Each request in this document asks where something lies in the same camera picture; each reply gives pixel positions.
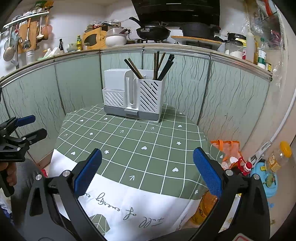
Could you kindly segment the person hand on gripper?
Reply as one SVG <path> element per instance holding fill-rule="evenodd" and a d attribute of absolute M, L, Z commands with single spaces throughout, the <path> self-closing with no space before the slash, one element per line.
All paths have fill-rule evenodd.
<path fill-rule="evenodd" d="M 16 163 L 0 163 L 0 171 L 6 171 L 7 173 L 7 182 L 10 186 L 15 186 L 17 183 L 16 177 Z"/>

